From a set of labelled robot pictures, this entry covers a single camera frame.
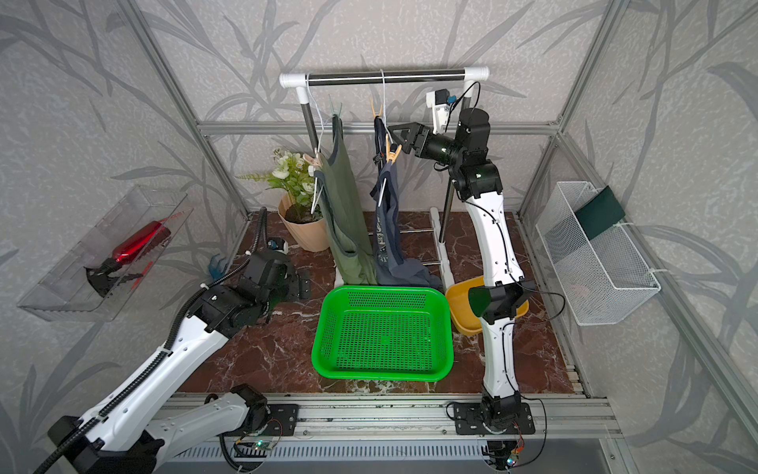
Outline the blue-grey tank top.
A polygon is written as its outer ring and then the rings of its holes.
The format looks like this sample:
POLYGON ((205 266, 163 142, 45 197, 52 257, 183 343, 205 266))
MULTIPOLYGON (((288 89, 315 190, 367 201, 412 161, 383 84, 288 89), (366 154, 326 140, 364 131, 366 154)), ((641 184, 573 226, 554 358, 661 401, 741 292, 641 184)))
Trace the blue-grey tank top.
POLYGON ((381 118, 373 120, 374 164, 377 166, 377 181, 370 195, 374 199, 373 255, 375 276, 379 286, 414 286, 442 290, 442 281, 434 276, 427 266, 417 259, 406 259, 401 248, 399 226, 400 200, 398 193, 397 166, 385 161, 385 130, 381 118), (388 180, 382 207, 379 194, 382 182, 388 180))

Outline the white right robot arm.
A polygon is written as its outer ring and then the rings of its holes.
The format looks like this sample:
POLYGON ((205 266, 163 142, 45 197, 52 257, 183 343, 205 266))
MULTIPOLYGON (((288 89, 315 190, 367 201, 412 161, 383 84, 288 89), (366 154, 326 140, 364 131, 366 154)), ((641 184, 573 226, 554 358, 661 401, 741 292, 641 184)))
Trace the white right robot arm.
POLYGON ((513 336, 529 290, 507 230, 501 177, 488 158, 490 117, 481 109, 463 110, 452 138, 419 122, 396 124, 389 132, 404 152, 447 169, 475 227, 484 282, 467 290, 467 302, 482 327, 486 359, 478 418, 486 431, 502 434, 523 414, 513 336))

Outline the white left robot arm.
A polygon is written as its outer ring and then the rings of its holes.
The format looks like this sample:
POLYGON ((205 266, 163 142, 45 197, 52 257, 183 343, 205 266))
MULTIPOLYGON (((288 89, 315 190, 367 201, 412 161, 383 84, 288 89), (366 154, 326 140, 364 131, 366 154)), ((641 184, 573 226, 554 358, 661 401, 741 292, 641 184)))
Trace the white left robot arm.
POLYGON ((156 415, 185 381, 238 333, 270 322, 282 302, 311 295, 309 274, 296 270, 284 242, 268 239, 260 209, 252 248, 235 270, 202 284, 180 307, 166 341, 122 385, 80 417, 50 429, 54 451, 37 467, 66 460, 79 473, 152 473, 209 438, 262 433, 272 420, 268 400, 240 384, 180 416, 156 415))

